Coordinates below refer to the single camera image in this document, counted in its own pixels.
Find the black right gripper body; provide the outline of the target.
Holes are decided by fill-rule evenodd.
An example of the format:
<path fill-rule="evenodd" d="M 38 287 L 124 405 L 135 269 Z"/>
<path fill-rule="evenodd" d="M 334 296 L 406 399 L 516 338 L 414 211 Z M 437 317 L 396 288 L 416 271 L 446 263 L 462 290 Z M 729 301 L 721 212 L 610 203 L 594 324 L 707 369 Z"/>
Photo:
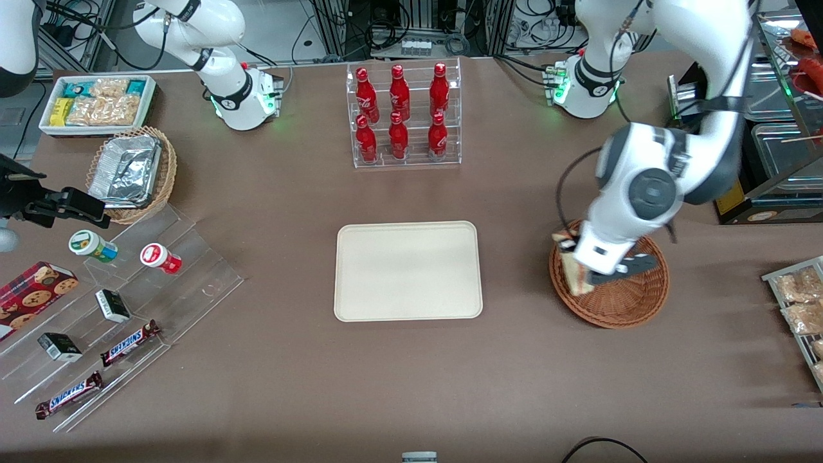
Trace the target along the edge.
<path fill-rule="evenodd" d="M 20 162 L 1 156 L 1 216 L 28 220 L 30 215 L 58 216 L 57 203 L 50 199 L 53 193 L 41 185 L 47 175 L 23 166 Z"/>

